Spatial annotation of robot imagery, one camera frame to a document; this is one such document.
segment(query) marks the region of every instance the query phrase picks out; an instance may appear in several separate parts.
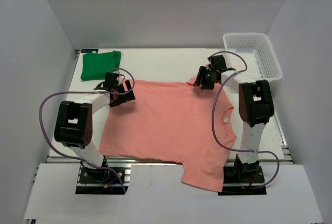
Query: t-shirt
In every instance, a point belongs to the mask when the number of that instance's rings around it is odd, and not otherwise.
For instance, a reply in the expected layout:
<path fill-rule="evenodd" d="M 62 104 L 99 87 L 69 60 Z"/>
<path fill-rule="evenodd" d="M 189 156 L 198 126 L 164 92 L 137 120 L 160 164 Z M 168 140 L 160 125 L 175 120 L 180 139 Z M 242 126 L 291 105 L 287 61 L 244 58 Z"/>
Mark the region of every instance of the t-shirt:
<path fill-rule="evenodd" d="M 229 151 L 217 144 L 211 129 L 212 105 L 219 87 L 201 90 L 183 82 L 137 80 L 136 100 L 110 108 L 100 153 L 181 163 L 183 183 L 221 191 Z M 222 91 L 215 129 L 227 147 L 236 139 L 230 122 L 232 110 Z"/>

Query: white tabletop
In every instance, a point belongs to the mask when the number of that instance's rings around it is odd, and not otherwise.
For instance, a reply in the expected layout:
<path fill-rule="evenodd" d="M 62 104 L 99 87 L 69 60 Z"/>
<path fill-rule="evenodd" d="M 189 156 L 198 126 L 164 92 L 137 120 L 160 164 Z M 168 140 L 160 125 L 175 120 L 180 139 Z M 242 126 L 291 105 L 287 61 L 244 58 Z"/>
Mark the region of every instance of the white tabletop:
<path fill-rule="evenodd" d="M 199 66 L 206 65 L 207 57 L 220 49 L 99 49 L 98 53 L 121 51 L 120 67 L 130 71 L 135 79 L 150 81 L 188 81 L 198 72 Z M 83 67 L 83 55 L 80 54 L 74 71 L 70 91 L 93 91 L 93 88 L 102 80 L 81 81 L 80 76 Z M 240 148 L 243 130 L 243 121 L 240 118 L 238 104 L 238 94 L 229 88 L 225 91 L 234 106 L 231 115 L 231 123 L 235 134 L 237 135 L 234 148 Z M 69 94 L 68 101 L 74 101 L 82 98 L 83 95 Z M 104 107 L 93 115 L 93 137 L 92 141 L 99 148 L 102 132 L 108 116 L 109 107 Z M 260 150 L 273 151 L 279 159 L 284 159 L 282 152 L 282 136 L 279 127 L 274 118 L 270 118 L 266 125 L 260 143 Z M 52 140 L 53 145 L 62 153 L 70 156 L 76 156 L 69 148 L 61 143 Z M 50 151 L 50 157 L 59 157 L 54 151 Z M 231 152 L 229 159 L 235 159 L 236 153 Z M 269 154 L 259 154 L 260 159 L 274 160 Z"/>
<path fill-rule="evenodd" d="M 270 179 L 275 165 L 262 165 Z M 41 164 L 25 219 L 37 223 L 322 222 L 302 165 L 281 165 L 267 195 L 218 196 L 181 183 L 181 165 L 133 165 L 125 195 L 75 194 L 79 164 Z"/>

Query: white wall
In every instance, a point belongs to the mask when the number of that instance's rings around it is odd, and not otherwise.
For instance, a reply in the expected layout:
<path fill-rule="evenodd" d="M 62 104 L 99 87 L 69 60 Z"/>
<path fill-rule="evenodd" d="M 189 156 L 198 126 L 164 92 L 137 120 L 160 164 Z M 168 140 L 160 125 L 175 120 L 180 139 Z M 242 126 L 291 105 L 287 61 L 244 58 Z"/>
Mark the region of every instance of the white wall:
<path fill-rule="evenodd" d="M 75 52 L 47 0 L 0 0 L 0 9 L 0 218 L 16 224 L 48 150 L 39 104 L 66 89 Z M 58 101 L 45 109 L 50 134 Z"/>
<path fill-rule="evenodd" d="M 74 48 L 220 47 L 263 32 L 284 0 L 49 0 Z"/>
<path fill-rule="evenodd" d="M 332 0 L 285 0 L 268 35 L 284 78 L 274 102 L 324 223 L 332 223 Z"/>

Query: white basket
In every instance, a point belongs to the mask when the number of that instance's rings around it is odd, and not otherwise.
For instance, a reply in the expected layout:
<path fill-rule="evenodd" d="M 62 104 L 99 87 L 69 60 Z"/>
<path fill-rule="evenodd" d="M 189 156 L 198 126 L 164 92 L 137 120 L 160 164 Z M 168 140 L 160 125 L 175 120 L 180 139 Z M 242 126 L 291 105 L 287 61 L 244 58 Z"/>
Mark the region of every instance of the white basket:
<path fill-rule="evenodd" d="M 283 74 L 274 53 L 269 37 L 263 33 L 227 33 L 223 36 L 225 50 L 232 51 L 244 58 L 248 70 L 243 74 L 268 82 L 279 80 Z M 227 56 L 227 67 L 244 69 L 243 62 L 231 54 Z"/>

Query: folded green shirt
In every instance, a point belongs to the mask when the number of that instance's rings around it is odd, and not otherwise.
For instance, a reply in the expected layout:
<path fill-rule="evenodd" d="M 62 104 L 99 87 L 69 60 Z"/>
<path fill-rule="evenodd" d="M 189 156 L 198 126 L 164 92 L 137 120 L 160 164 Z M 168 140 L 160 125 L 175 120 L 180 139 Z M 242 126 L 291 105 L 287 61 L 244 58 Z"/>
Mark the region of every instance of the folded green shirt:
<path fill-rule="evenodd" d="M 106 72 L 120 66 L 121 52 L 86 53 L 83 55 L 81 80 L 102 80 Z"/>

